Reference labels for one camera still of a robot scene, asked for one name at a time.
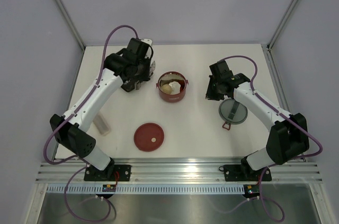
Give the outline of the grey transparent lid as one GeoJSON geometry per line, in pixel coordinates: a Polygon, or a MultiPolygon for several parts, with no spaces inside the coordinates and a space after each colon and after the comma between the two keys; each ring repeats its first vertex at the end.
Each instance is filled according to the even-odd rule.
{"type": "Polygon", "coordinates": [[[219,116],[224,121],[222,128],[230,130],[232,125],[239,125],[243,123],[248,116],[248,109],[241,103],[227,99],[219,105],[219,116]]]}

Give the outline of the toy white mushroom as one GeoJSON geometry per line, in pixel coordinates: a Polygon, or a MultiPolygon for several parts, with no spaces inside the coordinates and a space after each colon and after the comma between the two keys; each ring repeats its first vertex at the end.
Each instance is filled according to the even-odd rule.
{"type": "Polygon", "coordinates": [[[161,90],[162,90],[163,93],[169,94],[169,95],[171,95],[171,93],[172,93],[172,91],[173,91],[173,89],[172,89],[172,87],[171,87],[170,84],[164,84],[164,85],[162,86],[161,90]]]}

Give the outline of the red steel lunch box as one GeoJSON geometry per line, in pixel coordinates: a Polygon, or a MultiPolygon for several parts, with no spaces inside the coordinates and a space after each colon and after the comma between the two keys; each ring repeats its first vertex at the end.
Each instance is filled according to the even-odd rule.
{"type": "Polygon", "coordinates": [[[176,103],[185,97],[188,84],[189,81],[181,73],[168,71],[159,77],[156,87],[163,101],[176,103]]]}

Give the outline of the red round lid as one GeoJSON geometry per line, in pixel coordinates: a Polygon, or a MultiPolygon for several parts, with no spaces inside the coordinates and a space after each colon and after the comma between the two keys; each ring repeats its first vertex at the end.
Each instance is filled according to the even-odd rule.
{"type": "Polygon", "coordinates": [[[142,124],[133,137],[136,147],[144,152],[157,150],[163,144],[164,139],[164,130],[156,123],[142,124]]]}

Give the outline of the metal food tongs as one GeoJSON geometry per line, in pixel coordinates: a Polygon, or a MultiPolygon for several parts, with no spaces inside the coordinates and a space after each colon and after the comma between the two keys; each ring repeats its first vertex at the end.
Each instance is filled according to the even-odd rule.
{"type": "Polygon", "coordinates": [[[135,90],[138,91],[141,89],[141,87],[145,84],[145,81],[137,81],[135,82],[135,90]]]}

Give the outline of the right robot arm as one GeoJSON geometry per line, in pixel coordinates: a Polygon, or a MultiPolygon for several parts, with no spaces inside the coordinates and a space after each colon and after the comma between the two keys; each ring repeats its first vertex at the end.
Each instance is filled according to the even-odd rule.
{"type": "Polygon", "coordinates": [[[252,180],[259,171],[270,165],[282,165],[309,149],[306,118],[273,105],[261,97],[252,81],[242,73],[233,74],[226,61],[210,65],[211,75],[206,99],[234,100],[250,110],[268,129],[266,146],[241,160],[239,171],[243,178],[252,180]]]}

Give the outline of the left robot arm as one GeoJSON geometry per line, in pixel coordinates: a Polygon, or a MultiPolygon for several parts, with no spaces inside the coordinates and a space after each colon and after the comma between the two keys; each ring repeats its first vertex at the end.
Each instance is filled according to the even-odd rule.
{"type": "Polygon", "coordinates": [[[155,70],[152,44],[151,39],[132,38],[127,47],[107,56],[103,69],[76,104],[50,119],[56,142],[95,167],[96,175],[104,181],[114,176],[114,161],[87,131],[117,89],[137,91],[150,80],[155,70]]]}

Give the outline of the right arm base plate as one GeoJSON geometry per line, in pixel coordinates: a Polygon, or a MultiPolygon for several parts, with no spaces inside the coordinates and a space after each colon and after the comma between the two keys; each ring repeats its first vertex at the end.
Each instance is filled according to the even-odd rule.
{"type": "Polygon", "coordinates": [[[218,170],[224,174],[226,182],[258,182],[263,168],[253,171],[241,164],[227,164],[219,166],[218,170]]]}

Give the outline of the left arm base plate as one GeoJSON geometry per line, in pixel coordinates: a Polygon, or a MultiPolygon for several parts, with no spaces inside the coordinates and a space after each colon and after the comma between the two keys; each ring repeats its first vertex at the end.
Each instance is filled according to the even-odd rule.
{"type": "Polygon", "coordinates": [[[114,165],[101,171],[94,166],[87,167],[84,181],[87,182],[128,182],[130,181],[131,165],[114,165]]]}

